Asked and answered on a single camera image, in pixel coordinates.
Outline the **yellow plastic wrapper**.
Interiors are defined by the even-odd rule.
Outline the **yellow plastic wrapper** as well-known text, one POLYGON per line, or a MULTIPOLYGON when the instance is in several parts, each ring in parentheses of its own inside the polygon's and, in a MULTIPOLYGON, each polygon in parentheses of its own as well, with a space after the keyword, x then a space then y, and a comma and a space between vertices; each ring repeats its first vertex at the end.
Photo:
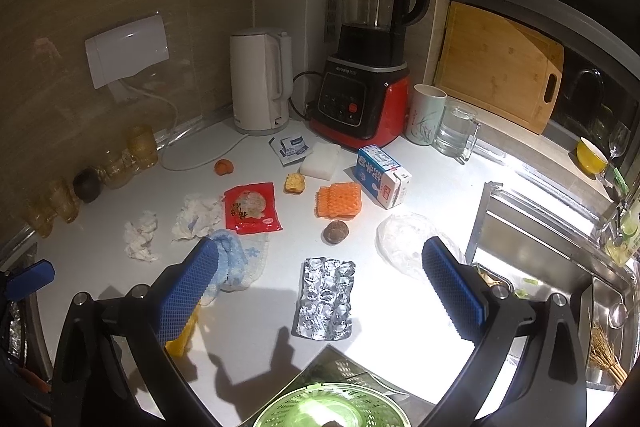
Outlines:
POLYGON ((193 337, 195 326, 198 324, 198 314, 200 314, 201 305, 198 303, 194 308, 189 320, 186 322, 186 326, 183 327, 180 335, 174 339, 165 343, 165 349, 171 356, 171 358, 182 358, 189 350, 190 342, 193 337))

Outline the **blue white cloth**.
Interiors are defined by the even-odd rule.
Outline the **blue white cloth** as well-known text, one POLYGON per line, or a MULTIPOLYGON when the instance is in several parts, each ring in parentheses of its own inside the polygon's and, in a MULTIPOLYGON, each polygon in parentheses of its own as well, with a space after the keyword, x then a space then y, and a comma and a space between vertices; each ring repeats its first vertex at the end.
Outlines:
POLYGON ((217 230, 207 236, 218 251, 218 268, 200 300, 210 306, 218 294, 245 291, 264 272, 268 255, 268 234, 238 235, 230 230, 217 230))

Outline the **white tissue small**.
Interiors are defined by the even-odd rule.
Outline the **white tissue small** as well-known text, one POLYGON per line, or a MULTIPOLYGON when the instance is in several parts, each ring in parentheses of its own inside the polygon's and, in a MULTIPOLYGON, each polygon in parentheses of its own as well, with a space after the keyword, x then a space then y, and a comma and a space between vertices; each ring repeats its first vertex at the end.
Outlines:
POLYGON ((127 222, 124 231, 126 255, 138 261, 156 261, 157 257, 151 249, 156 230, 157 217, 156 213, 152 211, 143 211, 137 222, 127 222))

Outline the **white tissue large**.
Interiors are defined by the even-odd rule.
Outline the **white tissue large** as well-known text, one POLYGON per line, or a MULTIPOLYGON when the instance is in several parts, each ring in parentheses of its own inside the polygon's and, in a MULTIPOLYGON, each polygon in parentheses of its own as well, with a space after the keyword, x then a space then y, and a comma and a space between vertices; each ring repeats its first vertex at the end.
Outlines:
POLYGON ((219 228, 221 220, 222 207, 219 197, 186 195, 171 229, 172 239, 178 242, 209 236, 219 228))

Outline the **clear plastic bag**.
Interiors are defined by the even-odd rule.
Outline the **clear plastic bag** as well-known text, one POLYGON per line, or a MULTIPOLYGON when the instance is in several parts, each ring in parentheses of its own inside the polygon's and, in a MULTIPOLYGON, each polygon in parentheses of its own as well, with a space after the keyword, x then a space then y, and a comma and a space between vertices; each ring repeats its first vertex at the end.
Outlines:
POLYGON ((457 261, 465 263, 464 254, 457 243, 430 220, 395 213, 382 221, 376 229, 376 249, 380 256, 402 274, 423 272, 422 251, 427 239, 437 236, 457 261))

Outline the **red snack wrapper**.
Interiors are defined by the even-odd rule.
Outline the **red snack wrapper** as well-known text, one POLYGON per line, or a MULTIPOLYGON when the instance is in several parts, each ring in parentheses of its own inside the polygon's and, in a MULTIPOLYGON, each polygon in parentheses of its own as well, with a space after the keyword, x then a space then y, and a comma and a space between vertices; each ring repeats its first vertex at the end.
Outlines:
POLYGON ((272 182, 238 185, 224 192, 224 224, 240 235, 281 231, 272 182))

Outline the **silver foil blister pack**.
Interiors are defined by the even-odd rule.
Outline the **silver foil blister pack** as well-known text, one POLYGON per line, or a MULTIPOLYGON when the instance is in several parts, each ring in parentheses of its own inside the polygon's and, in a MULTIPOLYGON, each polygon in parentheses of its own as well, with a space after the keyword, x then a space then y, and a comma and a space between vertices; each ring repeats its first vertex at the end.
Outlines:
POLYGON ((352 335, 356 265, 332 258, 307 258, 294 321, 295 334, 317 341, 340 341, 352 335))

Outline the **white blue milk carton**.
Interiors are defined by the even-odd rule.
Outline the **white blue milk carton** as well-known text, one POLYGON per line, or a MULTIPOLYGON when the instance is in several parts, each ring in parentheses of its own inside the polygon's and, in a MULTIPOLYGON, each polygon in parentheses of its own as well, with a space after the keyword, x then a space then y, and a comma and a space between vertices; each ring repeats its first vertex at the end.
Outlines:
POLYGON ((402 203, 412 180, 412 174, 397 160, 376 145, 358 150, 355 178, 385 209, 402 203))

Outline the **orange mesh sponge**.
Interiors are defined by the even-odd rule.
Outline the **orange mesh sponge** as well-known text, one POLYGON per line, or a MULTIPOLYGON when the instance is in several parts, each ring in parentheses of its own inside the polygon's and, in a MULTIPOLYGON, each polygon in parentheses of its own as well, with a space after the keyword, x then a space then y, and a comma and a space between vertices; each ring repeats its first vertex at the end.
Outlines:
POLYGON ((361 210, 361 187, 355 182, 322 186, 316 195, 316 215, 319 218, 353 218, 361 210))

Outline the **yellow bread piece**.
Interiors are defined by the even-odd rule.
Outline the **yellow bread piece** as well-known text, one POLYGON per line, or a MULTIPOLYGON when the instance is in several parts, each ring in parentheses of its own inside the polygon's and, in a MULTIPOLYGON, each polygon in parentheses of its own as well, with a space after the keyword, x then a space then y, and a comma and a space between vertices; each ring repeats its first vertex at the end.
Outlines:
POLYGON ((284 191, 290 194, 302 194, 305 191, 305 176, 299 172, 289 173, 284 181, 284 191))

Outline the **blue white wipe packet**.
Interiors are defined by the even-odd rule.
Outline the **blue white wipe packet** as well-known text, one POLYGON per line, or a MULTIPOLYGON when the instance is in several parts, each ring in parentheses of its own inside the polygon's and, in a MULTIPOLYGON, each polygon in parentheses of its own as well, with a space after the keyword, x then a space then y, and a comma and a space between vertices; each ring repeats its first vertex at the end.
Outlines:
POLYGON ((273 153, 279 158, 282 166, 292 165, 304 160, 310 153, 310 147, 303 135, 292 135, 285 138, 275 136, 269 140, 269 145, 273 153))

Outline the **white foam block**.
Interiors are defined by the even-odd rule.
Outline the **white foam block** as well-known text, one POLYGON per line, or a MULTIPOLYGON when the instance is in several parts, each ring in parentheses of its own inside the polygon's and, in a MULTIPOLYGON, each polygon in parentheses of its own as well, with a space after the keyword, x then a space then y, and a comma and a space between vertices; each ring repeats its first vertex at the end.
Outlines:
POLYGON ((316 143, 303 160, 299 173, 324 181, 330 181, 340 159, 341 147, 331 143, 316 143))

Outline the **green plastic trash basket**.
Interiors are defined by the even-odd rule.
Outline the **green plastic trash basket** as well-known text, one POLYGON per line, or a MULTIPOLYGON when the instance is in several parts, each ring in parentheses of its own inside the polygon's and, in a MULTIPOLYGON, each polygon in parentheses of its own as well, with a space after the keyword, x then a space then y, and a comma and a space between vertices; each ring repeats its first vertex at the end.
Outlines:
POLYGON ((313 384, 272 401, 254 425, 410 426, 410 421, 381 392, 353 384, 313 384))

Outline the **glass food container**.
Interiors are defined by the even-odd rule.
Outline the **glass food container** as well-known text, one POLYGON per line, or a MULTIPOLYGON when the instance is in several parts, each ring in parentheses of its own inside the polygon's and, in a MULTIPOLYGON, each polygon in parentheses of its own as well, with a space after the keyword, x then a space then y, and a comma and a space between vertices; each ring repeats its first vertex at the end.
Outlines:
POLYGON ((495 286, 503 286, 511 295, 514 294, 514 286, 513 284, 507 280, 505 277, 495 273, 481 265, 480 263, 474 262, 472 263, 472 268, 480 274, 480 277, 483 281, 490 287, 493 288, 495 286))

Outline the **amber glass cup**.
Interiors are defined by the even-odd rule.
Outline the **amber glass cup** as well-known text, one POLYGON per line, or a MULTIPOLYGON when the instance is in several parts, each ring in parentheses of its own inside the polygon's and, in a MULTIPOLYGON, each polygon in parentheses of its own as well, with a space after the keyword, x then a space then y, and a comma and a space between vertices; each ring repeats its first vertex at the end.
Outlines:
POLYGON ((48 196, 52 209, 66 223, 73 222, 78 217, 78 207, 64 179, 55 179, 49 182, 48 196))
POLYGON ((122 153, 106 150, 102 164, 96 168, 100 181, 110 190, 116 190, 128 184, 134 176, 134 170, 127 164, 122 153))
POLYGON ((158 161, 153 130, 146 124, 132 127, 126 136, 129 153, 140 169, 149 169, 158 161))
POLYGON ((53 230, 53 216, 49 203, 42 197, 30 198, 26 202, 24 220, 43 239, 46 239, 53 230))

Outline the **stainless steel sink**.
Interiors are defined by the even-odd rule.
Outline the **stainless steel sink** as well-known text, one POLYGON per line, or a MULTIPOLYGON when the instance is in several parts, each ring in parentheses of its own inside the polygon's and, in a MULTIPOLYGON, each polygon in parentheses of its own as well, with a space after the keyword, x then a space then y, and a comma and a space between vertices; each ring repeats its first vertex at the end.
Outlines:
POLYGON ((599 327, 625 371, 639 356, 639 286, 592 240, 529 198, 502 184, 484 185, 465 261, 510 284, 518 297, 568 299, 582 349, 599 327))

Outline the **wheat straw brush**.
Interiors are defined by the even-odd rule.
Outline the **wheat straw brush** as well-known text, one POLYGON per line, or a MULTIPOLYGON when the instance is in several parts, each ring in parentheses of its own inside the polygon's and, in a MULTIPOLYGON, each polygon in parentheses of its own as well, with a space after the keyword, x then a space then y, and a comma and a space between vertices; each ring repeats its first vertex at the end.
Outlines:
POLYGON ((608 342, 604 330, 599 325, 591 327, 588 362, 607 373, 617 389, 620 389, 626 381, 628 374, 620 365, 611 343, 608 342))

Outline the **dish soap bottle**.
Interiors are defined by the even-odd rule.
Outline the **dish soap bottle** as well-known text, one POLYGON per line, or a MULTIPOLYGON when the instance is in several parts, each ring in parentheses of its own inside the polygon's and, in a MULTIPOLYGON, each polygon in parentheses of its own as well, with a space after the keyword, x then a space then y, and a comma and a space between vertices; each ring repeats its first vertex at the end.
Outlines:
POLYGON ((638 213, 625 210, 615 223, 615 232, 605 242, 604 251, 616 265, 623 267, 639 249, 638 213))

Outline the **clear glass mug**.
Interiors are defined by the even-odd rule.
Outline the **clear glass mug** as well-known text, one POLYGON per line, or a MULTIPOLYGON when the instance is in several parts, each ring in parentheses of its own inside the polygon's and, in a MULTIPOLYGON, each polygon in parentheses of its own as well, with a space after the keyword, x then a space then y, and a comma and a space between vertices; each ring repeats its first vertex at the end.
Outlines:
POLYGON ((440 121, 434 147, 442 155, 454 158, 460 164, 470 160, 480 122, 474 109, 447 102, 440 121))

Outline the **chrome faucet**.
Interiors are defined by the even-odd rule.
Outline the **chrome faucet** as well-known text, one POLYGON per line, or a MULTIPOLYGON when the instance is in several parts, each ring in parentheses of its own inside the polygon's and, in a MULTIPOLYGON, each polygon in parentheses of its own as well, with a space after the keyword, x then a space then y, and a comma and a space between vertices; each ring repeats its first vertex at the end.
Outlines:
POLYGON ((598 218, 592 233, 598 244, 603 247, 609 239, 616 239, 620 236, 620 227, 622 226, 623 213, 627 209, 627 202, 618 186, 608 181, 603 172, 599 173, 596 179, 602 184, 608 198, 611 199, 608 208, 598 218))

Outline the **yellow bowl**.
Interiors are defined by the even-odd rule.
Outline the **yellow bowl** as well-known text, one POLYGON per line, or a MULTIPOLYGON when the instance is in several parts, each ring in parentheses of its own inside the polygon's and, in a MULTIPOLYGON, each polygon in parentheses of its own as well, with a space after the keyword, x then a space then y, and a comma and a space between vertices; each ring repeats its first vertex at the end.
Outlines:
POLYGON ((599 176, 608 165, 604 154, 585 138, 580 138, 576 144, 576 157, 580 168, 590 176, 599 176))

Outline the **white ceramic cup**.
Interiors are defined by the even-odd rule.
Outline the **white ceramic cup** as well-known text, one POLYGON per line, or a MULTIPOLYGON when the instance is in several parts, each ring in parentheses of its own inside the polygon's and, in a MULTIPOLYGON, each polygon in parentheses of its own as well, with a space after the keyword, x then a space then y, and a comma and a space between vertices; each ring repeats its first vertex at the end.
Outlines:
POLYGON ((406 138, 416 145, 431 145, 442 121, 447 101, 447 93, 429 84, 413 87, 406 138))

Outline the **black and red blender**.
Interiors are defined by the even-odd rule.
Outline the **black and red blender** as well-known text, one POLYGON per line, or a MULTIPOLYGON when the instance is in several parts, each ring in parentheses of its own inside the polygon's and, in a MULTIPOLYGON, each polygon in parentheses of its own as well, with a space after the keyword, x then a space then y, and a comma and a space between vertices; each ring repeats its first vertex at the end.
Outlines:
POLYGON ((407 28, 431 0, 341 0, 336 52, 326 59, 310 127, 351 150, 383 147, 404 131, 407 28))

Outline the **wine glass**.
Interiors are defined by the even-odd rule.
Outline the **wine glass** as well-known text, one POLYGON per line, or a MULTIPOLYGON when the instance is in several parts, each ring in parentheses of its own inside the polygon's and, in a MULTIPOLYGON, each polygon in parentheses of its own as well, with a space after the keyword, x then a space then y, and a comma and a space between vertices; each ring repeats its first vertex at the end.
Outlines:
POLYGON ((608 134, 608 139, 606 140, 606 145, 608 146, 608 165, 611 168, 615 168, 616 159, 623 157, 626 153, 629 140, 629 128, 623 123, 623 121, 617 121, 611 132, 608 134))

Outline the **bamboo cutting board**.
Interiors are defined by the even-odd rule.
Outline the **bamboo cutting board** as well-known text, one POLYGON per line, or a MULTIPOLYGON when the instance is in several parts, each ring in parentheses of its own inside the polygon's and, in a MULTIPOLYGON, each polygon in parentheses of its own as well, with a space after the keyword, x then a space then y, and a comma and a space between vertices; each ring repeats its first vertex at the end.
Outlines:
POLYGON ((558 98, 564 46, 514 20, 454 2, 435 86, 536 134, 558 98))

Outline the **white electric kettle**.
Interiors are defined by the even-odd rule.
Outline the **white electric kettle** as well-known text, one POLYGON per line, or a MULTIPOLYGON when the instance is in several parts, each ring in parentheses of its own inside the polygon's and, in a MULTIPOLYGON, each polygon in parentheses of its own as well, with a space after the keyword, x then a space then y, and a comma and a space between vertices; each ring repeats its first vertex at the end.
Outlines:
POLYGON ((285 128, 293 93, 292 38, 280 28, 250 28, 230 36, 235 127, 249 135, 285 128))

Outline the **white wall socket cover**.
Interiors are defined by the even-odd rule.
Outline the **white wall socket cover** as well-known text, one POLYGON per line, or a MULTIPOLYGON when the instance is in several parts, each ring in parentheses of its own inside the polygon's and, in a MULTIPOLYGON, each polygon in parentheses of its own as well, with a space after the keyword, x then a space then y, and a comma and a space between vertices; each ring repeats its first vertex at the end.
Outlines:
POLYGON ((169 58, 163 17, 160 13, 103 31, 85 41, 93 88, 134 77, 169 58))

